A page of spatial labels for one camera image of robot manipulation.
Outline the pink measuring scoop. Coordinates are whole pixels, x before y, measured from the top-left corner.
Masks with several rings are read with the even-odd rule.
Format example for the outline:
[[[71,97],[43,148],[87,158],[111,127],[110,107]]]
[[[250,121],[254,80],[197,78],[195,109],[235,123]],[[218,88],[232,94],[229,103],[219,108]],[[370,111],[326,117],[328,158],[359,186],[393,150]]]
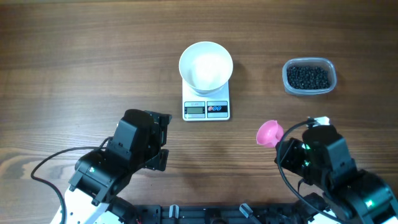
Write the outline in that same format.
[[[280,142],[283,135],[282,126],[276,120],[268,120],[259,128],[256,134],[256,143],[265,148],[272,148]]]

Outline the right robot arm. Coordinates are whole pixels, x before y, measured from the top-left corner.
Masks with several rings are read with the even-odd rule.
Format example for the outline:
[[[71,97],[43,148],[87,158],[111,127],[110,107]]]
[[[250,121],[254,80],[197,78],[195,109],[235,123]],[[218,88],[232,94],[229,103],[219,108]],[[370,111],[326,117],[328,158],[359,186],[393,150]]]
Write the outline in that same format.
[[[282,137],[275,163],[323,192],[323,199],[341,223],[397,221],[397,199],[378,175],[358,169],[346,139],[332,125],[306,123],[301,139]]]

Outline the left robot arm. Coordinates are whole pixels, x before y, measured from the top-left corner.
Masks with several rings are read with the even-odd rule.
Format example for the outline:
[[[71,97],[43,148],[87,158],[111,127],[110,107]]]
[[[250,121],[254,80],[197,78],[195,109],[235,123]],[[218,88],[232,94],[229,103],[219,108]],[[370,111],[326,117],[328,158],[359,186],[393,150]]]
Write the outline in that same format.
[[[142,223],[140,210],[118,197],[140,169],[164,171],[169,114],[129,109],[106,147],[82,156],[52,223]]]

